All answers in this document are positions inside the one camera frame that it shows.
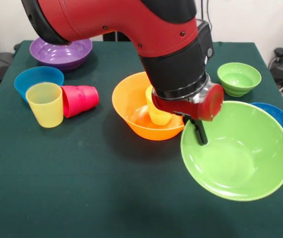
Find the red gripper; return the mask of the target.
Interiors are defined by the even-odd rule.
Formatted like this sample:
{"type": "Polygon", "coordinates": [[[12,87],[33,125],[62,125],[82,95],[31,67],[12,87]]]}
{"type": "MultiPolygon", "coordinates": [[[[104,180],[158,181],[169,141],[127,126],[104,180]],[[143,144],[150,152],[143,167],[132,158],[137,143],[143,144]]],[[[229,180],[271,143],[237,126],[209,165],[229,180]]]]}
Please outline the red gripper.
{"type": "Polygon", "coordinates": [[[170,114],[182,117],[184,126],[190,121],[194,125],[194,131],[199,145],[207,145],[208,139],[202,123],[212,121],[221,110],[224,101],[224,90],[221,85],[208,83],[200,92],[189,97],[175,100],[162,99],[152,92],[154,106],[170,114]]]}

